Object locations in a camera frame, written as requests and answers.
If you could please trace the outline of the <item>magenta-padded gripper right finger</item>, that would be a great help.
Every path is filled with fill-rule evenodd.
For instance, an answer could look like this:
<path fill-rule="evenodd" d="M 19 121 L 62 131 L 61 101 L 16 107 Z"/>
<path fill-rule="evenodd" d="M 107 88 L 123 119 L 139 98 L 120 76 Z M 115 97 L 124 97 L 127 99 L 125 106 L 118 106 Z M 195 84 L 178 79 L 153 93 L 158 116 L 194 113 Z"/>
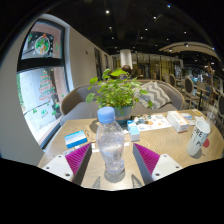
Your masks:
<path fill-rule="evenodd" d="M 168 154 L 159 155 L 136 143 L 133 144 L 133 155 L 145 185 L 182 169 Z"/>

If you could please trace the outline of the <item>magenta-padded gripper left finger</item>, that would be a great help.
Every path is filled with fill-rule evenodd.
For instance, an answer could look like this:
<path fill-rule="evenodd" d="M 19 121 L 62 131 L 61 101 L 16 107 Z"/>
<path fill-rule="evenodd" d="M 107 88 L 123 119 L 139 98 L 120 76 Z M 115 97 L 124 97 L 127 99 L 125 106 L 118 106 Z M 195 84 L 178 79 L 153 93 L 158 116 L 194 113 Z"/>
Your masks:
<path fill-rule="evenodd" d="M 43 167 L 43 170 L 80 185 L 83 181 L 91 154 L 92 147 L 88 143 L 67 155 L 57 155 Z"/>

